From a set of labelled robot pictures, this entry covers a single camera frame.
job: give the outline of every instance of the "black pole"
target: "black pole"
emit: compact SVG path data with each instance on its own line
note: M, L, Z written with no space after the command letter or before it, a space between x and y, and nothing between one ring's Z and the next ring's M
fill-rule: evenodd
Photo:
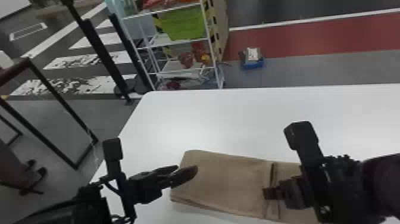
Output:
M17 138L22 134L20 130L18 130L11 122L9 122L5 117L1 116L0 114L0 120L5 123L8 127L10 127L13 131L15 131L17 134L14 135L8 142L7 145L10 146Z
M72 0L61 0L61 2L67 6L68 10L71 12L71 15L74 17L82 32L85 34L86 38L92 45L96 54L99 56L102 61L104 67L109 72L110 76L114 80L115 84L119 88L121 95L125 98L127 105L133 103L133 101L128 96L128 92L134 92L134 89L130 89L125 80L122 78L120 71L115 65L113 58L111 58L107 49L105 48L103 42L100 40L99 35L97 34L93 24L89 19L82 20L76 11Z
M121 24L118 21L117 16L113 13L113 14L109 15L108 18L110 18L110 21L111 21L112 25L114 26L115 31L117 31L118 36L120 37L120 39L122 41L122 44L124 45L126 51L128 52L128 55L129 55L130 59L132 60L133 65L136 68L137 75L142 80L142 83L145 85L146 89L148 91L152 91L153 88L150 84L150 82L152 82L152 80L149 80L147 78L142 65L138 61L138 57L136 56L135 49L133 48L132 43L127 39L124 31L122 30Z
M42 133L40 133L33 125L31 125L18 111L10 106L4 99L0 98L0 106L9 112L15 119L17 119L24 127L49 147L56 155L64 160L73 169L77 170L78 167L72 162L61 150L59 150L51 141L49 141Z
M83 120L78 116L78 114L68 105L64 98L54 89L54 87L49 83L49 81L44 77L40 70L29 60L30 69L39 78L39 80L47 87L47 90L53 94L55 99L67 110L67 112L72 116L72 118L79 124L79 126L88 134L93 140L95 145L99 139L96 135L88 128L88 126L83 122Z

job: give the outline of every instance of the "tabletop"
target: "tabletop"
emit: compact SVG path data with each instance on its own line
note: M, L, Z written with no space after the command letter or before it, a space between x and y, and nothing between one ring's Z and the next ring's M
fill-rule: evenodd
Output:
M127 176L179 164L189 149L298 162L283 129L310 121L325 155L363 160L398 153L400 84L151 92L121 131ZM93 181L105 175L103 162ZM111 213L123 214L114 193L103 190ZM172 203L169 190L136 206L136 223L272 223ZM389 219L387 223L400 223Z

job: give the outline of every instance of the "beige towel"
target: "beige towel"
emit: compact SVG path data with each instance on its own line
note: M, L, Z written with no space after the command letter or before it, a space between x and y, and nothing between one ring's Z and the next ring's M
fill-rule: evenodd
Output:
M270 185L271 166L275 166ZM299 164L211 153L185 152L181 167L198 166L188 183L171 191L171 200L209 210L286 223L318 223L312 209L289 210L284 202L265 200L263 188L300 175Z

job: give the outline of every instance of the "white stripe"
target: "white stripe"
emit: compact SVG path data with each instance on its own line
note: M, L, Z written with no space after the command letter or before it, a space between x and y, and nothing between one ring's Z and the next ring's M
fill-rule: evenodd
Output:
M112 26L113 24L111 23L111 21L109 19L106 19L102 23L100 23L100 25L97 26L96 29L108 28Z
M125 74L122 77L126 79L135 78L135 74ZM88 79L59 78L49 79L49 82L61 94L85 95L85 94L113 94L115 83L111 76L96 76ZM29 95L50 95L46 86L39 79L28 80L18 89L12 92L12 96Z
M99 37L104 45L122 43L120 37L118 36L118 33L116 32L100 34ZM78 42L76 42L73 46L71 46L70 49L90 48L90 47L92 47L92 45L89 43L88 39L84 37L80 39Z
M308 18L308 19L304 19L304 20L290 20L290 21L283 21L283 22L278 22L278 23L266 23L266 24L260 24L260 25L254 25L254 26L233 27L233 28L230 28L229 31L262 29L262 28L268 28L268 27L288 26L288 25L301 24L301 23L316 23L316 22L321 22L321 21L338 20L338 19L343 19L343 18L355 18L355 17L363 17L363 16L369 16L369 15L381 15L381 14L389 14L389 13L400 13L400 8L392 8L389 10L370 11L370 12L364 12L364 13L331 15L331 16L325 16L325 17Z
M132 63L132 61L126 51L111 52L110 56L112 57L112 60L116 64ZM97 56L97 54L68 56L68 57L60 57L60 58L54 59L43 69L50 70L50 69L68 69L68 68L75 68L75 67L87 67L87 66L99 64L100 62L101 62L100 58Z
M20 33L20 32L22 32L22 31L25 31L25 30L30 29L30 28L35 27L35 26L40 26L40 28L38 28L37 30L31 31L31 32L29 32L29 33L26 33L26 34L24 34L24 35L22 35L22 36L18 36L17 38L15 38L15 34ZM14 40L23 38L23 37L25 37L25 36L34 34L34 33L38 32L38 31L44 30L44 29L46 29L46 28L47 28L47 26L46 26L45 23L38 23L38 24L35 24L35 25L32 25L32 26L28 26L28 27L22 28L22 29L20 29L20 30L17 30L17 31L15 31L15 32L10 33L10 41L14 41Z
M105 3L101 3L98 6L96 6L94 9L90 10L87 12L85 15L82 16L82 19L86 18L92 18L94 15L102 11L106 7ZM63 37L67 36L69 33L71 33L75 28L78 27L78 24L76 22L70 23L68 26L65 26L62 28L60 31L54 33L51 37L40 43L38 46L34 47L22 57L30 57L30 58L35 58L38 56L40 53L44 52L47 48L58 42L60 39Z

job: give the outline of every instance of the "red carpet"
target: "red carpet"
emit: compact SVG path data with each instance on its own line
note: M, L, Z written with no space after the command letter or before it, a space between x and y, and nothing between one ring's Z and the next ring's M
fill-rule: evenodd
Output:
M400 49L400 14L230 32L224 61L249 46L267 58Z

